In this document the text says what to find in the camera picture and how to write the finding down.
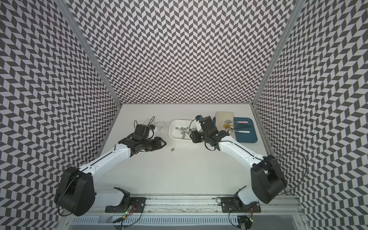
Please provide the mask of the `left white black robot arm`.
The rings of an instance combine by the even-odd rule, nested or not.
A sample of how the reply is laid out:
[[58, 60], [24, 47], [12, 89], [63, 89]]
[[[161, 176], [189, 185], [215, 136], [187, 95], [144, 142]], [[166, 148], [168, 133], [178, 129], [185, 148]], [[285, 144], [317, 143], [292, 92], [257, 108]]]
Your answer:
[[122, 161], [139, 152], [160, 150], [166, 146], [161, 137], [155, 136], [154, 125], [138, 124], [135, 131], [123, 138], [110, 151], [80, 167], [67, 168], [60, 179], [54, 202], [57, 210], [66, 210], [82, 216], [90, 209], [104, 207], [106, 213], [132, 211], [130, 192], [114, 187], [112, 191], [97, 192], [99, 180]]

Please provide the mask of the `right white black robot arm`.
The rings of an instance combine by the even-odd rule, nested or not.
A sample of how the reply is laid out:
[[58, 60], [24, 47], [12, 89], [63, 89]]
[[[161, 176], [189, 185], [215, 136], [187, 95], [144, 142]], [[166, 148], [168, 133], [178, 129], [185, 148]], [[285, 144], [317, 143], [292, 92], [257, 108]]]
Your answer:
[[193, 143], [209, 144], [244, 166], [249, 172], [250, 183], [233, 195], [238, 211], [249, 211], [261, 201], [270, 203], [287, 186], [284, 173], [272, 155], [263, 156], [241, 145], [225, 130], [218, 130], [211, 117], [195, 117], [197, 130], [190, 134]]

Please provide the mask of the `white plastic storage box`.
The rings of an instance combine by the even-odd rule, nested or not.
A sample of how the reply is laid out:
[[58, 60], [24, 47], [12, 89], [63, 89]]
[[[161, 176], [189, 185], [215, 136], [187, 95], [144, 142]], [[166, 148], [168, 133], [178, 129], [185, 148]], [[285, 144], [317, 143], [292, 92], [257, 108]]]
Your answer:
[[[185, 138], [182, 139], [181, 131], [180, 129], [175, 129], [176, 126], [179, 126], [179, 128], [185, 127], [189, 131], [189, 134], [186, 134]], [[177, 120], [174, 120], [170, 124], [169, 136], [173, 140], [192, 141], [190, 138], [190, 135], [192, 134], [192, 132], [200, 131], [200, 130], [201, 130], [201, 127], [197, 124], [196, 121], [177, 119]]]

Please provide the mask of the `clear plastic lid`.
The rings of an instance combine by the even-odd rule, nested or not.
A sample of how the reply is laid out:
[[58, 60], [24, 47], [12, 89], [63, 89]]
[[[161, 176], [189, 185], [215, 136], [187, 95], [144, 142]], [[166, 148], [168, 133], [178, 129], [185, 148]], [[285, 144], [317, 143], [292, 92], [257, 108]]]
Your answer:
[[160, 134], [166, 132], [166, 123], [165, 122], [158, 122], [156, 123], [156, 131]]

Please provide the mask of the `beige cloth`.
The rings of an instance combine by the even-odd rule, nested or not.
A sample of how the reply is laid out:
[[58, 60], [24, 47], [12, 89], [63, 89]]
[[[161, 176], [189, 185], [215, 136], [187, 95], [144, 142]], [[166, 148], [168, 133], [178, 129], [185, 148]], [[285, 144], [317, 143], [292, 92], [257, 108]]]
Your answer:
[[215, 125], [218, 131], [223, 130], [226, 133], [228, 133], [233, 139], [236, 140], [235, 133], [229, 133], [228, 131], [226, 131], [226, 128], [223, 127], [225, 125], [225, 121], [227, 120], [233, 121], [233, 118], [234, 118], [233, 112], [216, 112]]

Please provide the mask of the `clear plastic cup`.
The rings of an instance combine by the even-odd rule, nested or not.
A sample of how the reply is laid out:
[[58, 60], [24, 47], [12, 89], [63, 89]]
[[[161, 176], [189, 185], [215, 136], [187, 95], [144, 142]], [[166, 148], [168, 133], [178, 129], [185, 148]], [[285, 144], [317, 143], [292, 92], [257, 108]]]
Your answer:
[[147, 126], [151, 126], [151, 125], [154, 125], [156, 127], [156, 122], [155, 120], [152, 120], [152, 119], [147, 119], [143, 122], [144, 125], [147, 125]]

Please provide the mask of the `blue tray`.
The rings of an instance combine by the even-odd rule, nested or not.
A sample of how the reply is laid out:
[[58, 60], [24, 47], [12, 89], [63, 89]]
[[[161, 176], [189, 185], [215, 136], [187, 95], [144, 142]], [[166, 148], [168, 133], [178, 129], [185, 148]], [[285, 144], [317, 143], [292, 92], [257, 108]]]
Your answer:
[[242, 128], [242, 129], [235, 129], [235, 130], [248, 130], [251, 133], [250, 134], [244, 134], [244, 133], [235, 133], [236, 140], [240, 143], [256, 143], [258, 141], [256, 132], [255, 132], [255, 125], [253, 123], [253, 120], [251, 120], [248, 117], [234, 117], [233, 121], [248, 121], [248, 125], [251, 125], [250, 128]]

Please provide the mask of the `gold black handled spoon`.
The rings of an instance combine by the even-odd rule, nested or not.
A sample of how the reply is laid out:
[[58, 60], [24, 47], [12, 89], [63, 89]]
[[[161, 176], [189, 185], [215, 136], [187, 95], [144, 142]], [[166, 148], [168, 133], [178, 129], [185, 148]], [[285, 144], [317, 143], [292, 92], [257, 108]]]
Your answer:
[[227, 128], [229, 128], [229, 129], [242, 129], [242, 128], [250, 128], [252, 126], [251, 125], [248, 125], [248, 124], [240, 124], [240, 125], [224, 124], [223, 127], [225, 129], [227, 129]]

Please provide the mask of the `white handled spoon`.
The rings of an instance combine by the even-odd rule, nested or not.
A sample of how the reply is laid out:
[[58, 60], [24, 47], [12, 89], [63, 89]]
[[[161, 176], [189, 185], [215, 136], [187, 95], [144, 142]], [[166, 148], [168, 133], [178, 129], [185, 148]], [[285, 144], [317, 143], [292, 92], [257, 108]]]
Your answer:
[[225, 129], [225, 131], [227, 131], [228, 133], [244, 133], [244, 134], [250, 134], [251, 132], [248, 130], [234, 130], [231, 128], [227, 128]]

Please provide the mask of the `pink handled spoon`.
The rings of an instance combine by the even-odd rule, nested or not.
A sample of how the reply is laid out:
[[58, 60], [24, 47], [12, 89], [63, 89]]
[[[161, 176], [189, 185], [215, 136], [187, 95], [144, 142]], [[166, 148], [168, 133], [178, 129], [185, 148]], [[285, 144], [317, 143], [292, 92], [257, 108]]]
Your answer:
[[225, 120], [224, 123], [225, 124], [235, 124], [235, 123], [238, 123], [238, 124], [248, 124], [249, 122], [248, 121], [231, 121], [231, 120]]

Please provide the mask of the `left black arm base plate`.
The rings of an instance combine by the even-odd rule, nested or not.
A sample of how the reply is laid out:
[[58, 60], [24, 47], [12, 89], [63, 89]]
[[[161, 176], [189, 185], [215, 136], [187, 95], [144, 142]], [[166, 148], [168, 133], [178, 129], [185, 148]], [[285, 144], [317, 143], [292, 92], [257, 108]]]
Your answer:
[[146, 197], [131, 197], [130, 192], [119, 188], [114, 187], [115, 190], [120, 192], [120, 195], [123, 197], [120, 200], [120, 203], [116, 206], [107, 206], [105, 208], [105, 213], [129, 213], [128, 209], [130, 206], [134, 206], [132, 208], [136, 213], [143, 213], [146, 206]]

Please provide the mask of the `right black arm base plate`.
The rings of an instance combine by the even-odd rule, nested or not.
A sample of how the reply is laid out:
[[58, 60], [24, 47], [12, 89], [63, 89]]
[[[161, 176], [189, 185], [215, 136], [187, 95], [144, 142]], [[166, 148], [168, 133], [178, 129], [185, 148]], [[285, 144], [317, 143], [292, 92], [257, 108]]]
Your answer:
[[223, 213], [261, 213], [260, 203], [258, 201], [250, 204], [244, 204], [238, 193], [240, 189], [232, 196], [222, 196], [216, 198], [216, 202], [221, 206]]

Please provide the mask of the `aluminium front rail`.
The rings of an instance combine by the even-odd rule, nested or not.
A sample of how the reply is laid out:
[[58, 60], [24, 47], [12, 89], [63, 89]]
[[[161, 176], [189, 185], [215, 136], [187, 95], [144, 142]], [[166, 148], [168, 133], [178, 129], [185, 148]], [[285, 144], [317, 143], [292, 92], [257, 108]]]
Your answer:
[[[144, 216], [154, 215], [224, 215], [221, 195], [142, 195], [146, 198]], [[299, 200], [279, 195], [269, 204], [259, 202], [254, 215], [303, 215]]]

